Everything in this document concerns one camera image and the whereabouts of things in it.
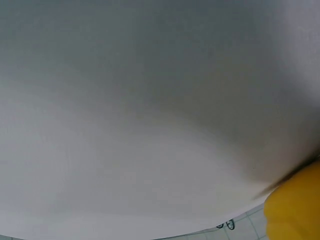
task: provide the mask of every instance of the yellow object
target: yellow object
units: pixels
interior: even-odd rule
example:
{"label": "yellow object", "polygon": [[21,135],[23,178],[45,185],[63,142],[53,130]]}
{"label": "yellow object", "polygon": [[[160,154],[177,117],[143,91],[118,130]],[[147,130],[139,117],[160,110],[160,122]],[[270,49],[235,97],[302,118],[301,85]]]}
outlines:
{"label": "yellow object", "polygon": [[320,240],[320,160],[278,187],[264,215],[270,240]]}

